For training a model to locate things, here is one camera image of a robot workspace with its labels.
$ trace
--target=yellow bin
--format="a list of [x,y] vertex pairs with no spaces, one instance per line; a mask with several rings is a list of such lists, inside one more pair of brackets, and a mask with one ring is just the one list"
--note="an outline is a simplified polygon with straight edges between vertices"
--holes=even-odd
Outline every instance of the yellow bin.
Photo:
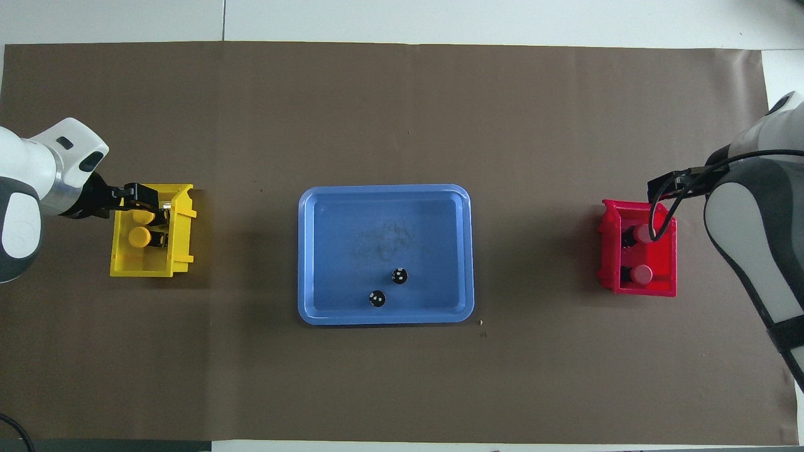
[[166,232],[167,246],[165,248],[133,246],[129,241],[129,234],[132,234],[134,229],[137,229],[137,232],[142,231],[142,212],[116,211],[109,274],[129,277],[172,277],[175,272],[186,272],[193,261],[193,256],[190,255],[190,224],[196,213],[193,210],[193,200],[187,193],[193,184],[143,185],[158,191],[160,208],[170,206],[168,224],[148,227],[153,232]]

